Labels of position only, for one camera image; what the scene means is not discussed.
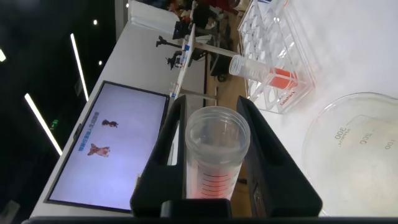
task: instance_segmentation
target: ceiling light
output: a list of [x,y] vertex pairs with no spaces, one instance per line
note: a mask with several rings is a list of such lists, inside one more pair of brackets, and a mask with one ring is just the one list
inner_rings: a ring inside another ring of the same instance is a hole
[[77,67],[79,69],[81,85],[83,86],[83,91],[85,92],[86,101],[88,101],[88,93],[87,93],[87,88],[86,88],[86,82],[85,82],[85,78],[83,76],[83,70],[81,69],[79,53],[77,51],[77,46],[76,46],[76,42],[75,42],[75,36],[73,34],[70,34],[70,39],[72,40],[73,50],[75,51],[75,57],[76,57]]
[[3,62],[6,59],[6,55],[0,49],[0,62]]
[[33,113],[36,115],[36,118],[39,120],[39,123],[42,125],[45,133],[51,140],[52,144],[54,145],[55,149],[57,150],[58,154],[61,156],[62,155],[62,150],[60,146],[58,145],[57,141],[55,140],[54,136],[52,135],[51,131],[49,130],[49,127],[47,127],[42,115],[40,114],[39,110],[37,109],[35,103],[33,102],[32,98],[28,93],[25,94],[25,100],[29,104],[30,108],[32,109]]

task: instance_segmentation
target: white table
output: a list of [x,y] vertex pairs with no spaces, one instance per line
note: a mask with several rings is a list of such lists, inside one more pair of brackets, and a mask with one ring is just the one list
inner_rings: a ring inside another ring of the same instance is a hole
[[307,129],[332,101],[351,93],[398,98],[398,1],[291,0],[295,27],[313,51],[316,87],[285,115],[262,111],[286,150],[302,168]]

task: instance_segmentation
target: green exit sign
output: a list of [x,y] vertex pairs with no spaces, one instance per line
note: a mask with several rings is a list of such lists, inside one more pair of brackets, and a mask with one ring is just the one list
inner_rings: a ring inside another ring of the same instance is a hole
[[54,130],[57,127],[57,125],[58,125],[58,120],[57,119],[53,120],[50,129]]

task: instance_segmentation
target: monitor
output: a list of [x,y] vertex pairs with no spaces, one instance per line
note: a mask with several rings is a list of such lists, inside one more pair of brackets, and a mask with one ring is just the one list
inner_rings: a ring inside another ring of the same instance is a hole
[[169,96],[103,82],[46,203],[129,212]]

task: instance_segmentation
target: test tube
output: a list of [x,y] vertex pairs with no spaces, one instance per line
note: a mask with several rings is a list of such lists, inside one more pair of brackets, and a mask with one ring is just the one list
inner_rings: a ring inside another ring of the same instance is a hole
[[247,121],[221,106],[197,110],[188,119],[187,198],[231,199],[250,145]]
[[266,82],[267,85],[281,90],[290,90],[297,86],[297,75],[295,73],[273,68],[265,63],[234,55],[229,65],[231,75],[248,78],[258,82]]

